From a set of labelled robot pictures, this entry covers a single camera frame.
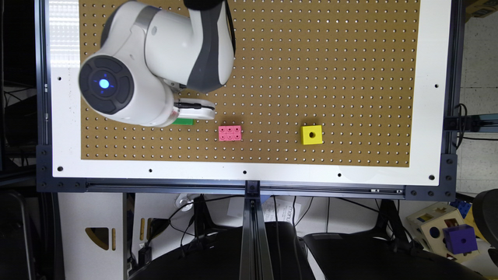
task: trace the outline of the purple block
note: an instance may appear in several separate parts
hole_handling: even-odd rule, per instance
[[[446,248],[453,254],[477,250],[474,228],[469,225],[452,226],[443,229]]]

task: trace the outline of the blue light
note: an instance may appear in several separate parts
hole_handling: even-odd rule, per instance
[[[99,81],[99,86],[103,89],[106,89],[109,87],[109,81],[107,81],[106,79],[101,79]]]

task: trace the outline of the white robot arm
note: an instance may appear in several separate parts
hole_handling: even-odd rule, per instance
[[[181,85],[207,93],[226,83],[235,51],[230,11],[223,0],[185,5],[190,19],[135,1],[111,15],[101,49],[79,73],[82,96],[95,111],[156,127],[178,117],[214,118],[213,103],[178,99],[174,92]]]

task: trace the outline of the brown pegboard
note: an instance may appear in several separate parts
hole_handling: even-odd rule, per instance
[[[81,61],[123,1],[80,0]],[[181,0],[147,1],[184,16]],[[232,78],[207,95],[214,121],[144,128],[106,120],[82,100],[82,159],[409,166],[418,0],[230,1]],[[240,124],[242,142],[218,142]],[[321,124],[322,145],[300,126]]]

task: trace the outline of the white border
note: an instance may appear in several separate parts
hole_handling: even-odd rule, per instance
[[[451,0],[422,0],[410,167],[82,160],[78,1],[49,1],[54,177],[438,185]]]

